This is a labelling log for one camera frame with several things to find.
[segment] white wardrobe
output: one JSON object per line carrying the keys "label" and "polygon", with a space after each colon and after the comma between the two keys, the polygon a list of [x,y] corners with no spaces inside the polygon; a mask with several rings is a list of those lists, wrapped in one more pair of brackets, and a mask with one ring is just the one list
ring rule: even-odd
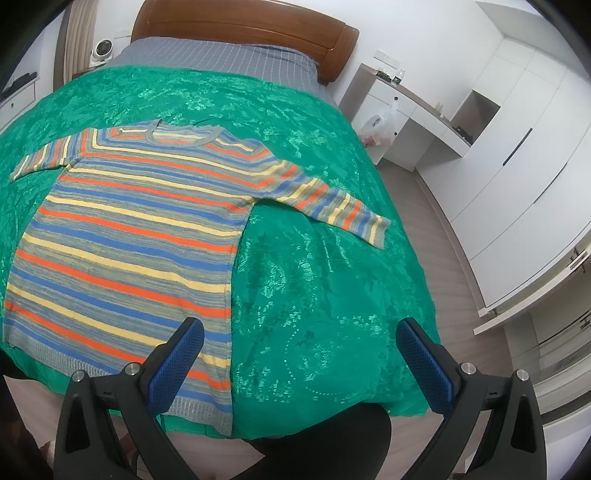
{"label": "white wardrobe", "polygon": [[473,89],[499,111],[464,157],[434,144],[417,170],[491,310],[544,274],[591,227],[591,84],[506,38]]}

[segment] baseboard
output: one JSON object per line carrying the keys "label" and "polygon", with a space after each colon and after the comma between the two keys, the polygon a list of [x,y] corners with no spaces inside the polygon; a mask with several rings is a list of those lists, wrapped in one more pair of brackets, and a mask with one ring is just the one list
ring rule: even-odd
{"label": "baseboard", "polygon": [[453,231],[453,228],[449,223],[449,220],[447,220],[447,217],[445,216],[445,213],[443,213],[443,210],[439,206],[439,203],[437,202],[437,199],[434,197],[433,192],[431,192],[431,189],[429,189],[429,187],[421,177],[420,173],[417,170],[415,170],[413,172],[413,175],[419,187],[427,197],[429,204],[431,204],[431,207],[433,207],[435,215],[437,215],[437,218],[439,219],[439,222],[441,223],[443,230],[445,231],[450,243],[452,244],[453,251],[456,253],[457,259],[460,262],[460,266],[462,267],[464,275],[466,276],[466,280],[468,282],[468,286],[470,287],[470,291],[472,292],[472,296],[474,297],[474,302],[476,303],[476,310],[483,309],[486,305],[484,303],[484,299],[482,298],[480,287],[478,286],[478,282],[476,281],[476,277],[474,276],[474,272],[472,271],[470,262],[468,261],[468,258],[464,253],[464,249],[460,245],[460,241],[457,239],[456,233]]}

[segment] plastic bottle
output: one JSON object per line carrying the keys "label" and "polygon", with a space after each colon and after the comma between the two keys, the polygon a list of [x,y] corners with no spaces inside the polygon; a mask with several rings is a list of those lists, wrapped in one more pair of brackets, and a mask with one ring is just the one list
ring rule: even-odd
{"label": "plastic bottle", "polygon": [[392,82],[394,82],[396,85],[400,85],[400,82],[402,82],[402,79],[404,78],[404,72],[406,72],[406,70],[400,69],[400,72],[394,76],[394,80],[392,80]]}

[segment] headboard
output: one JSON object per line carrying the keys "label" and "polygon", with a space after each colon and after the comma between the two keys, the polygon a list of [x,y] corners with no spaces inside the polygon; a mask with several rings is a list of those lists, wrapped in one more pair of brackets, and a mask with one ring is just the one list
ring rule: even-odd
{"label": "headboard", "polygon": [[273,0],[146,0],[131,41],[192,38],[290,47],[318,62],[318,81],[334,82],[359,30],[314,10]]}

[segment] wooden floor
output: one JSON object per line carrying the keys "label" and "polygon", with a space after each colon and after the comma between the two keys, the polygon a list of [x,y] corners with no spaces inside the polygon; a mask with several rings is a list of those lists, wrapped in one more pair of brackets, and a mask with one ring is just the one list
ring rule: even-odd
{"label": "wooden floor", "polygon": [[[470,361],[484,373],[508,375],[512,368],[504,331],[474,337],[472,329],[480,320],[466,277],[415,176],[387,160],[377,168],[424,268],[443,345],[459,362]],[[54,439],[61,397],[34,381],[9,379],[9,386],[37,443],[43,445]],[[486,417],[481,416],[464,457],[476,449],[485,421]],[[431,412],[425,417],[393,418],[391,447],[378,478],[400,479],[440,422],[441,417]],[[173,433],[171,438],[187,463],[205,479],[214,478],[214,472],[217,480],[228,479],[261,457],[241,440],[213,440],[183,433]]]}
{"label": "wooden floor", "polygon": [[[442,344],[458,362],[469,361],[486,374],[509,375],[511,356],[504,331],[496,329],[479,336],[472,333],[482,323],[474,298],[452,244],[415,174],[387,160],[382,160],[377,169],[425,271]],[[487,418],[481,415],[464,458],[478,446]],[[400,479],[440,423],[441,416],[430,411],[425,417],[393,418],[390,451],[378,478]]]}

